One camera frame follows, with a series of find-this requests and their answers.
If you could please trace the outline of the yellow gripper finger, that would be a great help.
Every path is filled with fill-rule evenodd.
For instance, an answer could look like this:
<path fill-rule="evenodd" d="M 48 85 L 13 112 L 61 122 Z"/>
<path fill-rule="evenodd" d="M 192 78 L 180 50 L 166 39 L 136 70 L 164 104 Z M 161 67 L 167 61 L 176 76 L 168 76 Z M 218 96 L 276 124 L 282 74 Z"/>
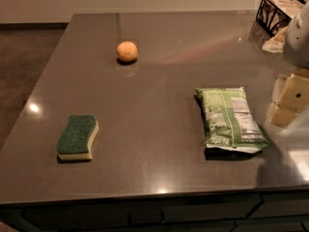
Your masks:
<path fill-rule="evenodd" d="M 267 121 L 274 126 L 286 128 L 296 117 L 298 113 L 294 110 L 281 107 L 272 102 L 267 111 Z"/>
<path fill-rule="evenodd" d="M 292 72 L 286 79 L 278 105 L 295 112 L 302 111 L 309 103 L 309 71 Z"/>

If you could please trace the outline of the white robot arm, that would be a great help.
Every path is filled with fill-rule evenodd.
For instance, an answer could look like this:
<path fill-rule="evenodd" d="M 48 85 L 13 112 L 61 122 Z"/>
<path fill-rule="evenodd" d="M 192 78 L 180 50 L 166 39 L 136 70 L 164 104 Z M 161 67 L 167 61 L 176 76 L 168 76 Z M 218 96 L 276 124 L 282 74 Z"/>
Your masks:
<path fill-rule="evenodd" d="M 275 81 L 268 111 L 271 124 L 286 128 L 309 104 L 309 4 L 306 3 L 288 26 L 266 41 L 263 50 L 282 53 L 296 67 Z"/>

